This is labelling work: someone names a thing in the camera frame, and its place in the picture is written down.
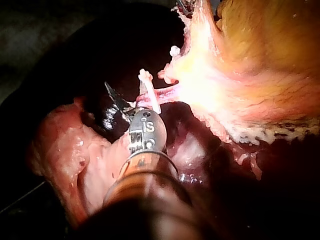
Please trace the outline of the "right arm instrument jaw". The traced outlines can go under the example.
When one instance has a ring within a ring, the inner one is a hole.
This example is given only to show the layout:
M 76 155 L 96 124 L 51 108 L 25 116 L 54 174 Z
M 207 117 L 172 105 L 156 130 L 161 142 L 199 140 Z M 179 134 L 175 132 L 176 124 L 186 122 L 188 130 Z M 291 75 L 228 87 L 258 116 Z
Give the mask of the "right arm instrument jaw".
M 121 113 L 122 118 L 127 122 L 131 122 L 135 115 L 136 103 L 125 100 L 106 81 L 104 82 L 104 85 L 109 97 Z
M 139 95 L 136 98 L 136 106 L 142 108 L 150 108 L 150 97 L 145 84 L 140 81 L 139 84 Z

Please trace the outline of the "right arm instrument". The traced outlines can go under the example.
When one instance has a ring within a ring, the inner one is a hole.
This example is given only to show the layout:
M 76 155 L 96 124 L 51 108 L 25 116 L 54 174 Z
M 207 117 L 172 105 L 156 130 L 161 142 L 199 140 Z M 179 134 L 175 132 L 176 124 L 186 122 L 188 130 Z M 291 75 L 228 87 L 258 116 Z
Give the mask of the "right arm instrument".
M 129 126 L 129 151 L 162 152 L 167 142 L 166 126 L 158 113 L 151 109 L 138 111 Z

